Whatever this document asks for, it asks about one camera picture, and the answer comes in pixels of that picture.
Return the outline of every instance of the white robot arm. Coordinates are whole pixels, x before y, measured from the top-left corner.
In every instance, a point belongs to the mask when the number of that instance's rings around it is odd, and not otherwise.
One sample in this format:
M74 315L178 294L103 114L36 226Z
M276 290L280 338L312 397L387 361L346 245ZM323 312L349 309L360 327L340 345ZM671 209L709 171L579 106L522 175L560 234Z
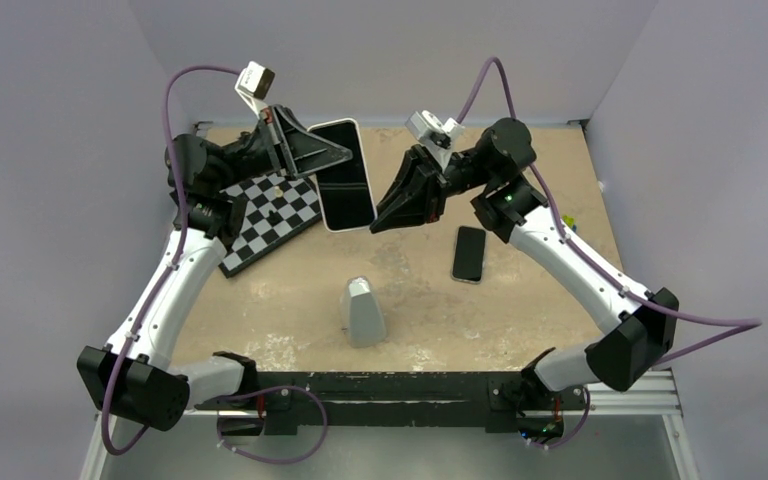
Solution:
M522 371L526 395L547 397L594 382L625 391L671 348L675 317L642 306L627 294L671 310L678 309L678 300L667 289L653 294L626 277L569 229L561 236L546 198L522 174L536 159L522 122L503 118L483 132L474 148L462 152L452 151L461 131L452 119L443 123L429 112L416 112L407 127L420 145L405 153L370 230L435 222L448 197L483 186L471 201L481 224L551 273L603 333L593 343L550 349L535 359ZM623 289L606 281L567 241L620 280Z
M87 346L78 357L78 371L97 408L107 401L117 416L168 430L186 408L238 392L245 372L254 369L250 359L227 352L176 370L169 364L196 297L240 234L246 200L223 190L269 173L303 178L352 158L349 149L308 133L290 109L263 102L273 78L255 63L238 78L237 93L259 117L253 132L225 146L191 134L175 138L187 205L178 205L164 255L127 319L103 348ZM169 152L166 166L174 186Z

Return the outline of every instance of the smartphone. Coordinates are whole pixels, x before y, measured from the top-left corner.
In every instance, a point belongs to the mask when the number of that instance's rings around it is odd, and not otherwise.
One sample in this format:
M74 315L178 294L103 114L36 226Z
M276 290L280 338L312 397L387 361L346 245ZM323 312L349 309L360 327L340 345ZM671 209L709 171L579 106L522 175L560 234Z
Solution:
M357 122L343 118L314 125L308 131L352 151L352 159L348 162L316 172L325 228L342 232L368 227L378 217L378 212L369 188Z
M484 272L484 247L487 232L479 228L460 227L455 240L455 262L452 278L460 282L481 283Z

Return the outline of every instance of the beige table surface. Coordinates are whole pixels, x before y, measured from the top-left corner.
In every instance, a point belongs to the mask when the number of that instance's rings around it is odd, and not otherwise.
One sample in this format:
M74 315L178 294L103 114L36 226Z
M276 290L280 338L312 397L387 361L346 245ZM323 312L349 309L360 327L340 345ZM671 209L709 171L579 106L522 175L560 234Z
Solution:
M207 138L233 141L240 129ZM468 129L459 148L472 146ZM578 128L534 128L537 165L579 235L620 267L584 136ZM405 130L362 130L376 202L395 177ZM532 184L537 185L528 174ZM591 340L598 330L584 309L536 262L488 235L480 285L450 277L455 231L479 227L469 200L449 199L442 219L372 235L330 233L319 223L236 277L210 277L183 327L173 363L218 350L254 358L272 371L480 371L519 369L544 349ZM385 315L388 338L354 349L341 331L339 298L349 278L366 276Z

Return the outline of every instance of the black metal frame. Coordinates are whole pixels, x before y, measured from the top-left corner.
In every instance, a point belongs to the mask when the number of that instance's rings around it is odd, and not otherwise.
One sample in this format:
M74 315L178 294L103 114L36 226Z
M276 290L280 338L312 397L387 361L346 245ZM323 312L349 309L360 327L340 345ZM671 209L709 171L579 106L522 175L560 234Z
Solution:
M365 427L479 427L487 433L518 432L518 412L552 411L555 396L526 398L522 376L511 372L257 372L256 389L295 385L309 389L325 405L328 425ZM582 410L581 387L560 392L561 411ZM322 425L317 405L288 390L265 396L266 435L294 435L300 425ZM255 410L242 403L214 400L201 410Z

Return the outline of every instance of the white wall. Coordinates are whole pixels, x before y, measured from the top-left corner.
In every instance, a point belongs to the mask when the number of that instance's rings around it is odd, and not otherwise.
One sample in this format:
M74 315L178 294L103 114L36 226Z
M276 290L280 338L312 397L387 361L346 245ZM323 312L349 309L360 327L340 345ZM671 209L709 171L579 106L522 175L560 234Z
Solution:
M454 116L490 55L508 69L521 118L589 118L619 72L656 0L130 0L158 60L276 71L269 100L303 122L355 116L401 125L428 109ZM488 84L498 86L498 78ZM187 113L252 121L227 101L225 79L182 81ZM505 112L483 94L468 120Z
M676 375L703 478L768 478L768 2L661 0L588 140L630 273L766 321Z
M0 1L0 479L80 472L75 361L136 301L172 212L165 81L124 0Z

